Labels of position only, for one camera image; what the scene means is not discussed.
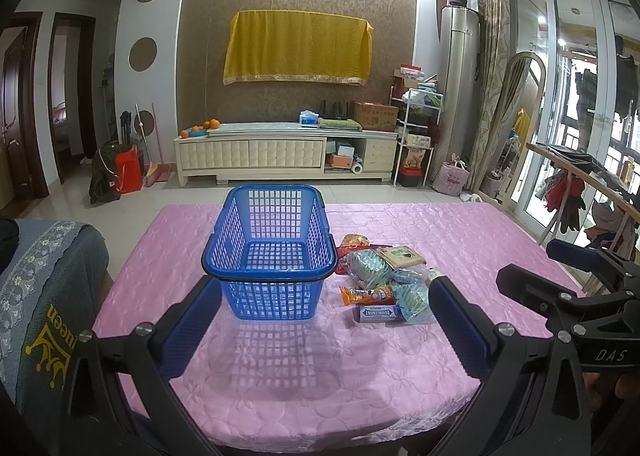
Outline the person's right hand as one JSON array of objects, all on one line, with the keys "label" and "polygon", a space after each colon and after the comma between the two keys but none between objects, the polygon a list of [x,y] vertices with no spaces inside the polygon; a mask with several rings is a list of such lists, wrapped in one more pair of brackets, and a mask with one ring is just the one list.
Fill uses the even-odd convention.
[{"label": "person's right hand", "polygon": [[627,372],[618,376],[612,372],[584,372],[584,384],[591,412],[601,407],[607,398],[619,398],[626,402],[636,402],[640,396],[640,377],[638,372]]}]

